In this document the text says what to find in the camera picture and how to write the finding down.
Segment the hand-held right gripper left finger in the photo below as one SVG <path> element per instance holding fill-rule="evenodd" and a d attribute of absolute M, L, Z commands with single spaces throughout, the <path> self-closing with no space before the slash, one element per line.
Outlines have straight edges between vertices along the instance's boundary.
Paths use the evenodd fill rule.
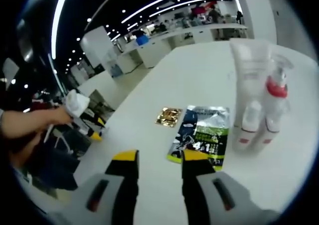
<path fill-rule="evenodd" d="M 54 225 L 131 225 L 139 194 L 139 151 L 116 154 L 105 173 L 78 187 L 67 205 L 48 218 Z"/>

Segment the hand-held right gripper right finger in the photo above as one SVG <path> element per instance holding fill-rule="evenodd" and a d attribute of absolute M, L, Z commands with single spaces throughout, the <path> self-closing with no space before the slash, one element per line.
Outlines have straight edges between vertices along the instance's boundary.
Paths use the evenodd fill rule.
<path fill-rule="evenodd" d="M 182 152 L 182 195 L 190 225 L 273 225 L 280 216 L 257 206 L 247 188 L 217 172 L 208 155 Z"/>

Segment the person's left hand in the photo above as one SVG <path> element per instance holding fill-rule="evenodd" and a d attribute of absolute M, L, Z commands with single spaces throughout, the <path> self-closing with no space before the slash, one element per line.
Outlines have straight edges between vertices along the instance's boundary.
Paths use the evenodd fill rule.
<path fill-rule="evenodd" d="M 73 121 L 65 107 L 60 106 L 55 109 L 36 111 L 41 122 L 41 129 L 48 128 L 50 125 L 63 125 Z"/>

